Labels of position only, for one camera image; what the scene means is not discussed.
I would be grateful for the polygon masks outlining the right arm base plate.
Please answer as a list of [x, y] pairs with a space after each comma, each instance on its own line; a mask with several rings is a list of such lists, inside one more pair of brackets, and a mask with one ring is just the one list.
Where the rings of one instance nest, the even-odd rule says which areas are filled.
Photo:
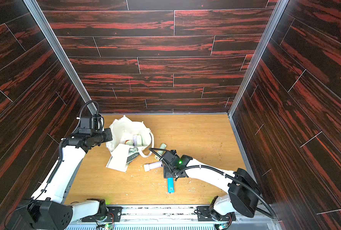
[[221, 222], [233, 222], [236, 221], [235, 213], [227, 213], [222, 216], [213, 210], [210, 206], [197, 206], [194, 210], [194, 214], [197, 215], [198, 221], [221, 221]]

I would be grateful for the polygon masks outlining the pale green flashlight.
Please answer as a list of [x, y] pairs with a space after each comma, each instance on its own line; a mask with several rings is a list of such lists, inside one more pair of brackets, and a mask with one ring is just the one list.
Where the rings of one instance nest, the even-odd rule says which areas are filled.
[[[165, 144], [165, 143], [162, 143], [161, 145], [160, 145], [160, 147], [159, 147], [159, 149], [160, 150], [158, 150], [157, 151], [157, 154], [159, 155], [159, 156], [162, 156], [163, 154], [164, 154], [164, 150], [166, 149], [166, 147], [167, 147], [167, 145]], [[159, 156], [155, 156], [154, 158], [156, 159], [156, 160], [160, 160], [160, 157]]]
[[134, 146], [134, 141], [133, 140], [127, 140], [125, 141], [126, 145]]

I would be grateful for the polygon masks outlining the pale green flashlight bottom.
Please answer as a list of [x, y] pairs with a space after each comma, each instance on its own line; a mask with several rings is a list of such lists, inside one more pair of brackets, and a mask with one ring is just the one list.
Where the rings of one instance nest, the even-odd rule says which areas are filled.
[[134, 141], [133, 140], [127, 140], [125, 141], [126, 145], [134, 146]]

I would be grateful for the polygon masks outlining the blue flashlight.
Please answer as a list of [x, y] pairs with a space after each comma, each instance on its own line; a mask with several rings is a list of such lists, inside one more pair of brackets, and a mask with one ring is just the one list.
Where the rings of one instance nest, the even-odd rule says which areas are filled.
[[168, 190], [168, 193], [170, 193], [170, 194], [175, 192], [174, 179], [173, 178], [167, 178], [167, 190]]

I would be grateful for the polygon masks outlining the white floral tote bag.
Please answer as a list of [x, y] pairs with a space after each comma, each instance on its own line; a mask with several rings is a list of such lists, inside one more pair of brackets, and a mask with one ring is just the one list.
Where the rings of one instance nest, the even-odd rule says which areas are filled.
[[106, 168], [126, 172], [129, 164], [138, 156], [148, 158], [151, 152], [145, 154], [144, 150], [154, 147], [154, 135], [143, 122], [132, 121], [123, 116], [116, 119], [109, 126], [112, 140], [106, 142], [106, 148], [111, 157]]

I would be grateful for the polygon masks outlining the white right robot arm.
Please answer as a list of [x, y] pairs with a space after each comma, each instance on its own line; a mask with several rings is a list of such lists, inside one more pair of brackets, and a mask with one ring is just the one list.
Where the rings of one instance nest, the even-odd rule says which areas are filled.
[[157, 156], [163, 162], [165, 178], [193, 178], [218, 187], [226, 193], [216, 196], [207, 208], [198, 208], [196, 213], [207, 219], [222, 221], [228, 214], [239, 213], [245, 217], [255, 216], [261, 195], [257, 183], [247, 173], [239, 168], [237, 171], [228, 171], [214, 168], [187, 156], [178, 156], [175, 150], [153, 149], [152, 152], [162, 151]]

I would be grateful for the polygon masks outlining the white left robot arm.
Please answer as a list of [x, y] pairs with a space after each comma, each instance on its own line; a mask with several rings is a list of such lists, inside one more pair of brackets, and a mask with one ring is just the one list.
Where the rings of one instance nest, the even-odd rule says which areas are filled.
[[32, 229], [64, 230], [70, 223], [88, 216], [106, 216], [103, 199], [89, 199], [74, 205], [64, 205], [65, 194], [76, 176], [80, 164], [95, 146], [112, 140], [111, 129], [78, 132], [64, 138], [58, 147], [58, 160], [42, 185], [17, 211]]

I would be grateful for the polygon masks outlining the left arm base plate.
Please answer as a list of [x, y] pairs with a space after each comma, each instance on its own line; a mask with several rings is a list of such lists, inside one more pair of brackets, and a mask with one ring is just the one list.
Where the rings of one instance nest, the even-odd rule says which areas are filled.
[[121, 206], [106, 206], [106, 211], [102, 210], [99, 211], [97, 214], [93, 216], [84, 217], [81, 221], [82, 222], [111, 222], [116, 223], [119, 222], [122, 216], [122, 209]]

